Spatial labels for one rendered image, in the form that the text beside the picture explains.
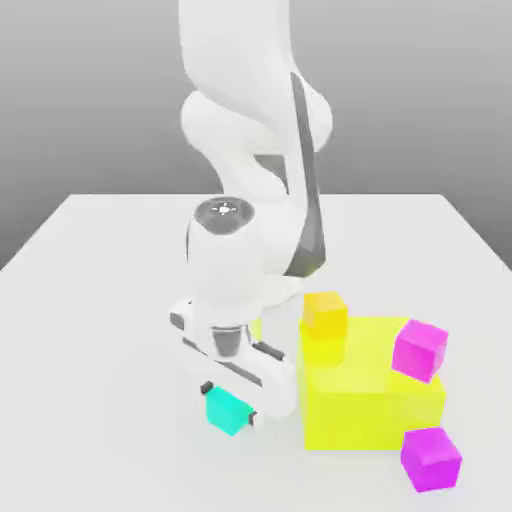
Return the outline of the small cyan cube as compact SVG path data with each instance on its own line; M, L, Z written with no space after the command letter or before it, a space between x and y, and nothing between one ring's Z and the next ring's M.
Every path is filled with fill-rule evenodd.
M229 436L235 436L249 424L254 409L221 387L205 394L208 422Z

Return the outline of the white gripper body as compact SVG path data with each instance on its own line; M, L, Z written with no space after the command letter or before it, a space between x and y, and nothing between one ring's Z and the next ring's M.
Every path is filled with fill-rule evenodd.
M297 407L296 369L286 356L279 353L276 359L274 353L261 351L259 343L250 343L246 336L232 358L207 354L187 338L180 339L180 362L199 386L211 382L279 421Z

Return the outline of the small magenta cube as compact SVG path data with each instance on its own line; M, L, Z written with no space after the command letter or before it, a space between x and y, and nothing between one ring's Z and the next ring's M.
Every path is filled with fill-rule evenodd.
M424 383L430 383L443 364L448 332L409 319L395 339L391 368Z
M442 427L407 431L400 461L418 493L456 486L463 457Z

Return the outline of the small orange cube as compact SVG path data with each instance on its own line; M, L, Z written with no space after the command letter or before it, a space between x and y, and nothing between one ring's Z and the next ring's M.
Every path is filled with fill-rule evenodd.
M343 338L348 327L348 308L336 291L306 293L303 323L314 338Z

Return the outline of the large yellow box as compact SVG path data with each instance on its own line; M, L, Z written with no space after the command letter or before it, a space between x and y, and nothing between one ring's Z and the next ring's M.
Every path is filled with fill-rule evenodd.
M351 317L344 339L299 323L297 378L304 448L398 450L404 433L441 423L446 391L391 368L405 317Z

